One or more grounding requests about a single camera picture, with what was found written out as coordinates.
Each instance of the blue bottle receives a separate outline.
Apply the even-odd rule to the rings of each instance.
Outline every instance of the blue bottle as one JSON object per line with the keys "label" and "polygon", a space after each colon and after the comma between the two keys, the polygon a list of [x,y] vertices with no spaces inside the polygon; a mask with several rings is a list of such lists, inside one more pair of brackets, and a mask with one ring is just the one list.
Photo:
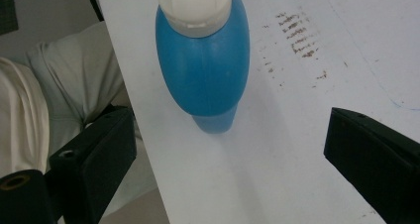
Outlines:
{"label": "blue bottle", "polygon": [[[176,103],[203,131],[223,133],[232,126],[247,83],[248,21],[241,0],[203,1],[159,0],[157,55]],[[222,13],[214,13],[216,6]]]}

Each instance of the gray fabric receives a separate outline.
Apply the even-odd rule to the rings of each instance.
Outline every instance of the gray fabric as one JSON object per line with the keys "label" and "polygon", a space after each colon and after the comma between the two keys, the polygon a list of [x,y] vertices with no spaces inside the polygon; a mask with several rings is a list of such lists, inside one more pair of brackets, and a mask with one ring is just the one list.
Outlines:
{"label": "gray fabric", "polygon": [[14,0],[0,0],[0,35],[18,30]]}
{"label": "gray fabric", "polygon": [[24,61],[49,107],[50,155],[79,134],[124,87],[104,23],[49,44],[38,44]]}

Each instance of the brown stain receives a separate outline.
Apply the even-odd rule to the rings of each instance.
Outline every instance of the brown stain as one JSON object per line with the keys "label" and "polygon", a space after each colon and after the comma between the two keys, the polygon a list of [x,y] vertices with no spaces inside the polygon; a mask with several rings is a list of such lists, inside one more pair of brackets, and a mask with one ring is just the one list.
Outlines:
{"label": "brown stain", "polygon": [[302,33],[304,33],[304,32],[306,32],[306,28],[299,28],[299,29],[296,29],[290,36],[288,36],[287,38],[288,39],[292,39],[292,38],[294,38],[294,37],[296,37],[296,35],[299,35],[299,34],[302,34]]}
{"label": "brown stain", "polygon": [[315,46],[315,42],[311,40],[314,38],[314,34],[308,35],[308,30],[306,29],[305,24],[309,23],[304,12],[299,14],[288,15],[287,13],[279,13],[276,18],[280,19],[278,26],[286,34],[287,40],[292,40],[294,43],[291,44],[291,48],[295,54],[300,54],[302,57],[313,57],[313,55],[318,51],[312,50],[312,47]]}
{"label": "brown stain", "polygon": [[280,22],[280,23],[278,23],[278,25],[280,25],[280,27],[281,26],[283,26],[284,24],[286,24],[286,23],[290,23],[293,19],[299,19],[300,18],[300,16],[299,15],[297,15],[297,14],[294,14],[294,15],[292,15],[292,16],[288,16],[288,17],[286,17],[282,22]]}
{"label": "brown stain", "polygon": [[303,55],[302,57],[312,57],[314,55],[314,53],[315,53],[314,51],[311,51],[311,52]]}
{"label": "brown stain", "polygon": [[284,16],[286,16],[286,13],[279,13],[275,16],[275,18],[282,18]]}
{"label": "brown stain", "polygon": [[306,46],[304,46],[304,47],[301,47],[301,48],[296,48],[296,46],[297,46],[297,44],[292,44],[291,45],[291,48],[293,49],[293,52],[295,53],[295,54],[297,54],[297,53],[301,53],[301,52],[303,52],[304,50],[306,50],[306,49],[308,49],[308,48],[310,48],[310,47],[312,47],[313,45],[315,45],[315,43],[311,43],[311,44],[307,44]]}
{"label": "brown stain", "polygon": [[370,214],[376,214],[376,211],[371,207],[370,208],[370,212],[369,212]]}
{"label": "brown stain", "polygon": [[316,79],[325,79],[325,78],[327,78],[327,71],[325,71],[325,70],[322,71],[322,75],[321,76],[316,77]]}

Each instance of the screw hole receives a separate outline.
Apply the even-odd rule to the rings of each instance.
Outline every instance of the screw hole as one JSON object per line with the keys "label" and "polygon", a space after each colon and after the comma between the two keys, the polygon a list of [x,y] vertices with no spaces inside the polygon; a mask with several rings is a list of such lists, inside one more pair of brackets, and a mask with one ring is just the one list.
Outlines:
{"label": "screw hole", "polygon": [[13,176],[13,177],[7,179],[3,183],[1,183],[0,189],[5,190],[5,191],[13,190],[15,188],[18,188],[18,187],[24,185],[30,179],[31,179],[31,177],[28,176],[28,175],[25,175],[25,174],[16,175],[16,176]]}
{"label": "screw hole", "polygon": [[75,155],[74,151],[63,151],[59,154],[60,157],[66,158],[66,159],[72,158],[74,157],[74,155]]}

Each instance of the white table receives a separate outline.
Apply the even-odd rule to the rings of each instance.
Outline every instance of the white table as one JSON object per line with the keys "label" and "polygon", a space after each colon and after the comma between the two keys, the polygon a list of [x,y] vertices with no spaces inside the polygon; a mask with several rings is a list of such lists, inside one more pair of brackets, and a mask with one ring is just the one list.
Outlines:
{"label": "white table", "polygon": [[171,224],[384,223],[323,156],[333,106],[420,141],[420,0],[243,0],[232,129],[199,130],[158,64],[158,0],[100,0]]}

